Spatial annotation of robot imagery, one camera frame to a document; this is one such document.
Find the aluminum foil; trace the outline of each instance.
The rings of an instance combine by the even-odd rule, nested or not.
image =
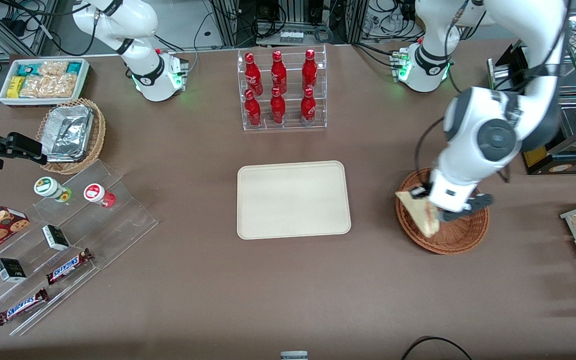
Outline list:
[[[86,157],[94,117],[94,110],[86,105],[52,109],[39,141],[48,162],[82,161]]]

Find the white box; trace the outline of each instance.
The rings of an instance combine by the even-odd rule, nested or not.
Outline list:
[[[45,61],[51,62],[70,62],[70,63],[81,63],[81,68],[79,69],[79,73],[77,75],[77,82],[75,83],[75,89],[72,92],[71,97],[52,97],[52,98],[11,98],[7,97],[6,93],[10,86],[10,80],[13,76],[16,76],[19,67],[25,66],[29,64],[38,64]],[[70,100],[76,100],[80,98],[82,94],[82,90],[84,87],[84,82],[86,81],[86,76],[88,74],[90,65],[85,59],[80,57],[46,57],[46,58],[36,58],[36,59],[20,59],[14,60],[10,64],[10,69],[8,69],[8,73],[6,75],[6,80],[4,81],[3,86],[1,87],[0,91],[0,102],[3,105],[8,105],[9,107],[40,107],[41,105],[57,105],[61,103],[65,103]]]

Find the tabletop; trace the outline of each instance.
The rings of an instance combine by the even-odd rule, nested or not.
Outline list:
[[[510,43],[461,43],[459,87],[486,84],[486,59]],[[480,185],[496,198],[483,242],[429,253],[400,227],[394,192],[453,87],[416,93],[356,48],[326,50],[328,127],[290,133],[242,130],[236,50],[202,52],[187,91],[159,103],[135,90],[118,56],[88,57],[84,96],[107,126],[100,158],[160,224],[25,335],[0,327],[0,359],[268,360],[306,350],[313,360],[390,360],[424,335],[476,359],[576,359],[576,248],[558,216],[576,208],[576,175],[528,176],[516,159],[510,184]],[[2,105],[0,135],[33,137],[46,111]],[[444,146],[432,132],[422,164]],[[347,234],[238,237],[240,168],[323,160],[345,166]],[[45,175],[7,159],[0,205],[36,203],[32,184]],[[419,347],[409,359],[461,359],[449,346]]]

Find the jar lid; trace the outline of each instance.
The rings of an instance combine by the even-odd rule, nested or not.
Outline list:
[[[100,184],[90,184],[84,189],[84,198],[91,203],[96,203],[103,199],[106,189]]]
[[[40,196],[51,196],[57,191],[58,187],[59,184],[54,178],[44,176],[34,183],[34,192]]]

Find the wicker basket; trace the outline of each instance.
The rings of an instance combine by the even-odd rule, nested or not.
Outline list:
[[[428,178],[430,168],[424,168],[419,173],[421,178]],[[410,173],[401,183],[399,191],[410,189],[418,184],[419,178],[416,173]],[[485,207],[472,215],[442,222],[439,224],[439,231],[428,238],[422,234],[398,198],[395,199],[395,212],[404,231],[414,242],[424,249],[441,255],[461,254],[473,250],[486,236],[490,224],[489,209]]]
[[[75,105],[86,105],[94,110],[93,127],[90,130],[87,155],[80,162],[48,162],[41,166],[41,168],[46,171],[62,175],[77,174],[98,159],[99,154],[101,153],[101,148],[104,145],[104,136],[106,136],[106,120],[104,119],[104,114],[99,111],[99,107],[97,107],[94,102],[87,100],[86,98],[78,98],[77,100],[64,102],[63,104],[57,105],[57,107],[74,107]],[[37,135],[34,137],[35,140],[39,141],[42,134],[44,134],[44,126],[46,126],[47,119],[48,114],[43,117],[43,121],[41,121],[41,125],[39,126],[39,131],[37,131]]]

